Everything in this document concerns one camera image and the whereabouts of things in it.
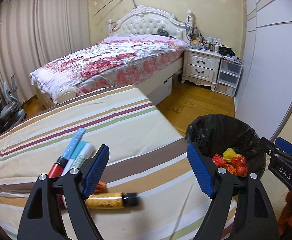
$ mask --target tufted white headboard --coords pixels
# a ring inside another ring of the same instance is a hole
[[[187,14],[192,16],[193,13],[187,11]],[[108,23],[109,36],[119,33],[157,34],[158,29],[164,29],[170,36],[189,43],[185,23],[177,21],[173,14],[143,5],[137,6],[118,20],[115,27],[113,20]]]

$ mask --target green stripe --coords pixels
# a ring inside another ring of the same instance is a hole
[[[180,239],[181,237],[195,231],[196,229],[198,229],[201,225],[201,223],[203,222],[204,217],[198,219],[197,221],[195,221],[194,223],[174,232],[172,235],[167,236],[162,238],[161,240],[177,240]]]
[[[139,115],[147,114],[147,113],[150,113],[150,112],[155,111],[155,110],[157,110],[156,107],[151,107],[151,108],[145,109],[145,110],[140,111],[140,112],[137,112],[137,113],[133,113],[133,114],[130,114],[130,115],[126,115],[126,116],[118,117],[118,118],[116,118],[116,119],[114,119],[114,120],[111,120],[111,121],[108,121],[108,122],[106,122],[106,123],[102,123],[102,124],[96,125],[96,126],[94,126],[94,127],[92,127],[92,128],[89,128],[89,129],[86,130],[85,133],[89,133],[89,132],[92,132],[92,131],[95,131],[95,130],[101,129],[101,128],[104,128],[104,127],[106,127],[106,126],[109,126],[109,125],[115,124],[115,123],[117,123],[117,122],[121,122],[121,121],[123,121],[123,120],[127,120],[127,119],[131,119],[131,118],[137,117],[137,116],[139,116]],[[73,137],[73,134],[65,135],[65,136],[63,136],[63,137],[60,137],[60,138],[57,138],[57,139],[54,139],[54,140],[48,141],[48,142],[46,142],[46,143],[42,143],[42,144],[35,145],[35,146],[31,147],[31,148],[28,148],[28,149],[22,150],[22,151],[20,151],[20,152],[16,152],[16,153],[14,153],[14,154],[9,154],[9,155],[7,155],[7,156],[1,158],[0,161],[5,161],[5,160],[10,159],[10,158],[12,158],[12,157],[15,157],[15,156],[17,156],[17,155],[19,155],[19,154],[23,154],[23,153],[25,153],[25,152],[32,151],[32,150],[37,150],[37,149],[40,149],[40,148],[43,148],[43,147],[49,146],[49,145],[54,144],[54,143],[58,143],[58,142],[60,142],[60,141],[70,139],[70,138],[72,138],[72,137]]]
[[[8,231],[7,229],[4,229],[4,231],[6,232],[6,234],[8,234],[9,236],[12,236],[12,237],[14,237],[14,238],[16,238],[17,239],[17,235],[15,235],[14,233],[12,233],[12,232],[10,232],[10,231]]]

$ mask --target black trash bag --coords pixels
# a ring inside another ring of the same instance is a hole
[[[259,147],[259,137],[238,119],[222,114],[200,116],[188,126],[185,139],[195,142],[200,152],[210,158],[232,148],[246,158],[249,173],[261,178],[265,171],[266,154]]]

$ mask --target drawer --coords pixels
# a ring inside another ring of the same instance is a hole
[[[189,52],[187,63],[195,66],[214,69],[215,60],[216,58],[214,57]]]
[[[187,64],[186,76],[199,78],[211,82],[214,71],[208,68]]]

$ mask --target yellow foam fruit net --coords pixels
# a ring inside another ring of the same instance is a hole
[[[230,163],[231,159],[237,156],[241,156],[241,154],[235,153],[235,151],[232,148],[228,148],[226,151],[223,153],[223,159]]]

